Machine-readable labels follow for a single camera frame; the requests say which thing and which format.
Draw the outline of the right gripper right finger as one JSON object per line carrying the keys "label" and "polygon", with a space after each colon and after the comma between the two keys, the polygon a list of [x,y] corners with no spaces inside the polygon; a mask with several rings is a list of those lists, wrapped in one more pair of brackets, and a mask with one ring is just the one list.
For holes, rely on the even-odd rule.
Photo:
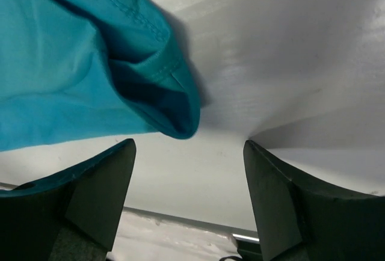
{"label": "right gripper right finger", "polygon": [[248,140],[245,175],[264,260],[383,260],[384,198],[302,171]]}

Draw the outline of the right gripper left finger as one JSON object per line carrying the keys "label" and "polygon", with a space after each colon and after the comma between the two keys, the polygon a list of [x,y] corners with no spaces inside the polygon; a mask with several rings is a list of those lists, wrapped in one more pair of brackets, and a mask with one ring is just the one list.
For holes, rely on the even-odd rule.
{"label": "right gripper left finger", "polygon": [[2,260],[105,260],[135,162],[135,142],[1,191]]}

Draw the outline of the teal blue t shirt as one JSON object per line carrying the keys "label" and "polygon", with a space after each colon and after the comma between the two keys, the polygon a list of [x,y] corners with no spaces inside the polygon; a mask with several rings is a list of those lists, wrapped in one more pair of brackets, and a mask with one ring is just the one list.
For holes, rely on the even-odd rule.
{"label": "teal blue t shirt", "polygon": [[198,88],[150,0],[1,0],[1,150],[160,132],[184,140]]}

